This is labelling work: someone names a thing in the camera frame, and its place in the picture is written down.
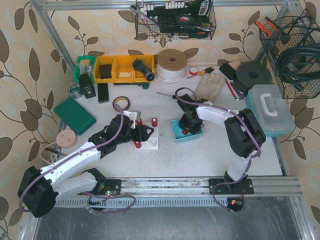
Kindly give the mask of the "beige work glove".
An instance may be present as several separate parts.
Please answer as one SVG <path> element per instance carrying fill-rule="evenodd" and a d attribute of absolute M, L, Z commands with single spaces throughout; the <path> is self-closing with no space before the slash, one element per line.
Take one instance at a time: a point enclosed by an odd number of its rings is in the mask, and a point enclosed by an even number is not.
<path fill-rule="evenodd" d="M 197 99 L 207 99 L 214 103 L 225 84 L 225 78 L 216 73 L 205 73 L 195 89 Z"/>

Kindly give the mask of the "brown tape roll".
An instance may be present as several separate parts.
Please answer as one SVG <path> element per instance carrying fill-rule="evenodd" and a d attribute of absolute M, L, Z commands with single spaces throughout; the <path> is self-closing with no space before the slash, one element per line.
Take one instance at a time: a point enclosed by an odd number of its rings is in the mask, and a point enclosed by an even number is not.
<path fill-rule="evenodd" d="M 131 107 L 131 102 L 126 96 L 118 96 L 112 102 L 112 107 L 116 112 L 127 111 Z"/>

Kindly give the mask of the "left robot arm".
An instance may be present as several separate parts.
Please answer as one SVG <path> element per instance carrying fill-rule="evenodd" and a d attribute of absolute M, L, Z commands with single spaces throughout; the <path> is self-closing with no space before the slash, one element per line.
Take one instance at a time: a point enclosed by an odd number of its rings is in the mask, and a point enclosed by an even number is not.
<path fill-rule="evenodd" d="M 148 141 L 154 131 L 150 126 L 136 125 L 124 113 L 116 115 L 109 125 L 71 154 L 40 169 L 29 167 L 17 191 L 19 209 L 40 218 L 68 197 L 85 192 L 99 194 L 105 177 L 98 170 L 92 168 L 78 176 L 74 174 L 114 152 L 120 144 Z"/>

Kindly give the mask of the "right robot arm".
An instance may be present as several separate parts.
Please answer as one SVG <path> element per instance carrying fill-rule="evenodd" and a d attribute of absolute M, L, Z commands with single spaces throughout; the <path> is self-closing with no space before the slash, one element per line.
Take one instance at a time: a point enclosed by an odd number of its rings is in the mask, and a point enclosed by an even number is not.
<path fill-rule="evenodd" d="M 224 174 L 224 180 L 212 187 L 211 193 L 238 194 L 242 191 L 249 193 L 249 181 L 246 180 L 248 170 L 254 158 L 260 157 L 261 146 L 266 141 L 266 135 L 258 123 L 254 113 L 248 109 L 230 110 L 214 105 L 201 98 L 192 99 L 188 94 L 172 96 L 183 111 L 178 126 L 183 135 L 200 133 L 204 127 L 203 121 L 225 127 L 233 159 Z"/>

